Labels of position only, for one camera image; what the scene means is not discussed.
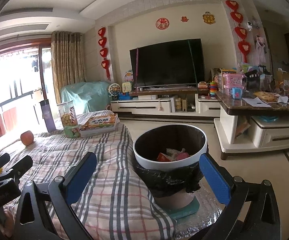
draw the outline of trash can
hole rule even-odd
[[[166,149],[181,151],[190,157],[173,162],[158,162]],[[167,124],[149,130],[133,144],[135,172],[144,181],[158,205],[166,209],[186,206],[200,189],[203,174],[199,168],[201,154],[208,152],[207,137],[200,128],[188,124]]]

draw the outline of plaid tablecloth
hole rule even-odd
[[[85,123],[91,116],[111,111],[98,111],[78,116]],[[20,141],[3,150],[11,156],[5,169],[25,155],[33,159],[33,167],[22,176],[19,187],[33,179],[36,183],[51,181],[64,175],[91,151],[98,164],[73,210],[94,239],[170,239],[175,221],[154,202],[148,188],[134,172],[131,164],[132,140],[125,125],[115,132],[90,138],[66,138],[63,130],[35,135],[35,142],[25,147]],[[6,207],[15,216],[19,199]],[[67,239],[52,205],[49,213],[59,236]]]

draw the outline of tile floor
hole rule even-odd
[[[121,120],[135,140],[142,133],[166,124],[166,122]],[[209,153],[220,166],[224,166],[232,176],[239,175],[247,182],[271,181],[278,202],[282,240],[289,237],[289,150],[278,153],[258,153],[230,156],[226,161],[220,159],[220,145],[213,124],[190,123],[201,128],[207,135]],[[242,211],[246,214],[248,207]]]

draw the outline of pink storage box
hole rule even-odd
[[[225,85],[241,86],[243,84],[243,75],[241,74],[224,74]]]
[[[236,86],[236,85],[224,85],[224,89],[226,91],[226,95],[227,96],[231,96],[232,97],[232,88],[241,88],[242,90],[244,89],[243,86]]]

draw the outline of teal plastic cover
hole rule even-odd
[[[64,86],[61,89],[61,101],[73,101],[76,114],[105,110],[110,103],[108,95],[109,83],[80,82],[73,85]]]

